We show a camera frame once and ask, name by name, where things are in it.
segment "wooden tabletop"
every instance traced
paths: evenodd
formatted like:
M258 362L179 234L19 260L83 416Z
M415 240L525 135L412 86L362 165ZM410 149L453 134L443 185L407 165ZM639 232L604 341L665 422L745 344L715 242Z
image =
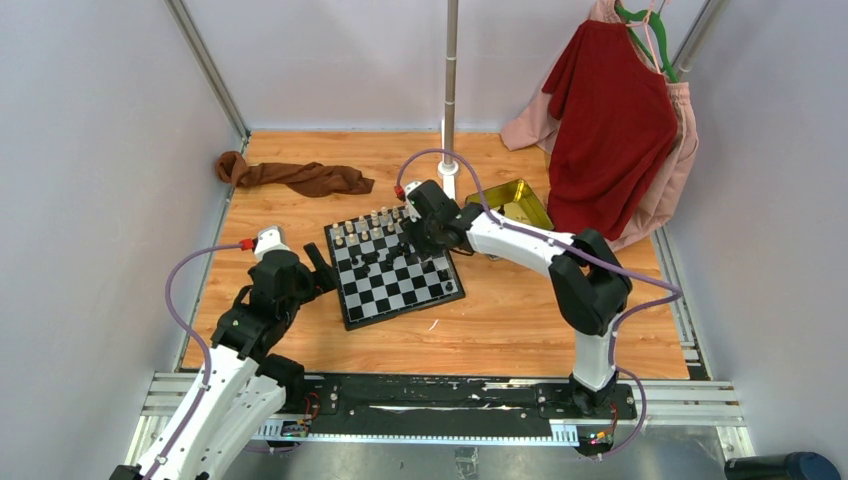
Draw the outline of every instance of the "wooden tabletop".
M253 238L269 225L283 228L286 244L309 264L303 245L315 242L329 262L323 227L399 202L393 187L397 169L411 154L439 145L437 133L258 132L250 139L248 163L321 162L349 165L376 183L370 195L306 198L284 185L237 189L221 243ZM468 158L484 188L523 178L547 198L548 176L538 148L509 152L496 134L458 134L456 150ZM404 183L438 178L437 155L419 158ZM458 177L458 196L473 190L471 176ZM632 270L659 278L649 239L618 252ZM550 281L505 260L483 255L453 256L466 291L464 299L411 312L372 326L347 331L336 292L304 305L274 353L296 360L308 371L427 373L461 375L566 376L574 362L574 333L559 313ZM215 256L195 319L208 339L218 318L249 283L253 255L223 251ZM634 282L629 305L664 292ZM439 320L431 329L435 320ZM646 378L688 378L683 352L668 306L632 317L620 331L617 360ZM198 367L192 342L183 366Z

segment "black square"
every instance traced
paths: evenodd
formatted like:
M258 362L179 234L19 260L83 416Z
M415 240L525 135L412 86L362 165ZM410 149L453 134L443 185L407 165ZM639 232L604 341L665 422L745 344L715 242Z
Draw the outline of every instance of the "black square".
M406 292L403 294L403 303L411 305L417 301L418 297L415 295L415 292Z
M346 283L342 287L342 291L345 292L345 295L353 295L356 293L356 283Z
M349 310L349 313L352 321L360 320L364 316L362 307L353 307Z
M445 291L442 290L441 285L439 285L439 284L430 285L430 296L432 296L433 298L441 297L444 293L445 293Z

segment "white wall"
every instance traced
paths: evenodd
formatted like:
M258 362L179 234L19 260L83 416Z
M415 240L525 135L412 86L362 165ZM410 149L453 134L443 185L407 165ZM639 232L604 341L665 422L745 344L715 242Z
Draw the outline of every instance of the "white wall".
M251 128L438 128L446 0L186 3ZM497 131L517 115L593 3L460 0L458 126ZM702 3L664 8L671 52Z
M162 1L2 2L0 45L0 478L108 478L174 360L163 283L213 241L236 139Z
M759 453L841 462L845 2L729 2L690 80L701 143L671 233L719 378Z

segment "red shirt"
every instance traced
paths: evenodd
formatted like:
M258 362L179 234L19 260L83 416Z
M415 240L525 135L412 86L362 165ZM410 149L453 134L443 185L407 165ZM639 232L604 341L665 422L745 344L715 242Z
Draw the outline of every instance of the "red shirt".
M557 231L617 239L672 150L665 78L636 56L627 28L584 22L542 87L562 120L549 170Z

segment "chessboard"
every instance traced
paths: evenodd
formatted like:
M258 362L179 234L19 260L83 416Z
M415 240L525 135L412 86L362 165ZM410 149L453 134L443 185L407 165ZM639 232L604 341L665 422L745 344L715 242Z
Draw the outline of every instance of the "chessboard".
M447 251L418 258L400 227L406 216L383 208L324 227L346 329L465 297Z

